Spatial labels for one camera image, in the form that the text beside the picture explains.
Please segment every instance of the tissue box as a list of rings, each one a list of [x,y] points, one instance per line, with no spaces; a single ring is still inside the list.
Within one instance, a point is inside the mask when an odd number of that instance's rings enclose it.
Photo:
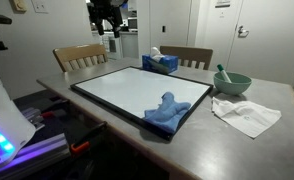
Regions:
[[[143,69],[156,73],[169,74],[178,67],[178,56],[164,55],[159,63],[153,60],[150,55],[143,55]]]

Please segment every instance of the gray table top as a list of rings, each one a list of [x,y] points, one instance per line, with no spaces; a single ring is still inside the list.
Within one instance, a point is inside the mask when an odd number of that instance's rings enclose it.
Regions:
[[[69,99],[84,112],[122,136],[203,179],[294,179],[294,92],[291,86],[253,79],[241,96],[227,96],[214,89],[169,143],[70,90],[70,85],[128,66],[141,67],[138,59],[110,61],[83,70],[60,73],[37,81],[59,96]],[[215,72],[179,67],[173,76],[213,84]],[[232,102],[248,100],[280,110],[281,119],[256,139],[215,117],[212,97]]]

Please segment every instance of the white cloth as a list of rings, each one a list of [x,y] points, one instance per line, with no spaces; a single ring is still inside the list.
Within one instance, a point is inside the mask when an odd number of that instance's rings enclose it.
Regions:
[[[246,135],[256,138],[281,117],[281,112],[250,101],[231,103],[213,97],[212,111]]]
[[[156,47],[152,47],[150,51],[150,57],[159,63],[160,59],[165,57],[160,53],[160,51]]]

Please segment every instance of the chair back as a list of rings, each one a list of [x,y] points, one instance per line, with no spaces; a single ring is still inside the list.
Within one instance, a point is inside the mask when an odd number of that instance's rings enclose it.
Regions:
[[[204,70],[208,70],[213,55],[212,49],[178,46],[160,46],[160,52],[166,55],[178,56],[179,65],[181,66],[199,69],[200,63],[204,63]]]
[[[64,72],[108,61],[105,47],[100,44],[58,48],[54,49],[53,53]]]

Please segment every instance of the blue cloth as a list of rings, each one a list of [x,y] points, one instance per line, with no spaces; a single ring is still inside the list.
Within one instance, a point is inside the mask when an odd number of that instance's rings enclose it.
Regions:
[[[121,7],[122,7],[123,9],[127,9],[127,8],[128,8],[128,4],[125,3],[125,4],[123,4]]]
[[[162,96],[163,102],[158,109],[146,110],[145,121],[174,134],[180,119],[188,112],[191,104],[188,102],[177,103],[171,92]]]

